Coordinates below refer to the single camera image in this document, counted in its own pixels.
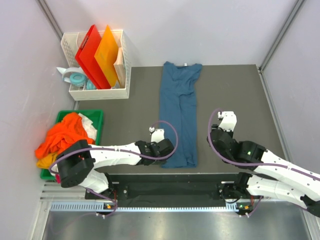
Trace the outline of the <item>blue t-shirt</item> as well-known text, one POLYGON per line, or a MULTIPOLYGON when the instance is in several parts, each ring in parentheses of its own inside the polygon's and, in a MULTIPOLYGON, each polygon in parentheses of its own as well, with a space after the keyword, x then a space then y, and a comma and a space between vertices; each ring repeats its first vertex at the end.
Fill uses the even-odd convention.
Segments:
POLYGON ((159 90, 159 119, 165 123, 160 127, 165 137, 178 146, 175 153, 162 166, 163 168, 195 168, 198 165, 197 154, 197 98, 195 84, 203 66, 193 64, 176 66, 165 62, 159 90))

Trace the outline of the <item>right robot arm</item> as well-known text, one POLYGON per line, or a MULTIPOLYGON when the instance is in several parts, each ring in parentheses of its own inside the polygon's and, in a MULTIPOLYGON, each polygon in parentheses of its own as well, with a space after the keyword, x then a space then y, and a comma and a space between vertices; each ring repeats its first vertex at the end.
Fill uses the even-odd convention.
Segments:
POLYGON ((223 162, 245 172, 221 190, 221 196, 245 198, 265 197, 287 201, 320 215, 320 175, 305 170, 275 155, 253 141, 236 141, 233 132, 218 125, 208 127, 207 141, 223 162))

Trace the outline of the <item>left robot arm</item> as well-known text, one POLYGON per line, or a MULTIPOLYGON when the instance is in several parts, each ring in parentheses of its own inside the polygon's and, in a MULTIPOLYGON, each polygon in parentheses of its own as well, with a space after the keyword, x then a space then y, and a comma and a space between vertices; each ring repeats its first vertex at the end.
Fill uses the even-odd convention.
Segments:
POLYGON ((102 167, 116 165, 163 164, 175 149, 164 138, 159 142, 142 140, 120 146, 97 146, 79 140, 57 156, 51 170, 59 176, 62 188, 81 186, 102 198, 109 198, 114 187, 107 173, 98 172, 102 167))

